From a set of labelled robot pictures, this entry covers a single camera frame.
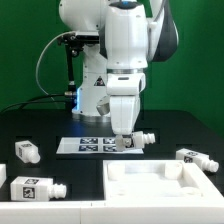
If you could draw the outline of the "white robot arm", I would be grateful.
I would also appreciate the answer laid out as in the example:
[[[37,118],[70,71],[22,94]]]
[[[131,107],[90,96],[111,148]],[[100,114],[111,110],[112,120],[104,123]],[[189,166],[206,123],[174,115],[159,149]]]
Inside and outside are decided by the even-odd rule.
[[[169,59],[178,32],[169,0],[148,0],[152,16],[137,0],[61,0],[59,15],[71,32],[70,53],[84,53],[83,81],[76,92],[76,118],[111,123],[118,151],[142,149],[152,134],[136,132],[144,70]]]

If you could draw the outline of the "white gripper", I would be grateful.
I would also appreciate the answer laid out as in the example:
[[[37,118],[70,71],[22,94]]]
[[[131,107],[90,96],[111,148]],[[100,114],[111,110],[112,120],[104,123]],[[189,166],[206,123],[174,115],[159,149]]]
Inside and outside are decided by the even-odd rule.
[[[130,135],[140,111],[139,96],[111,96],[110,115],[117,151],[124,151],[122,135]]]

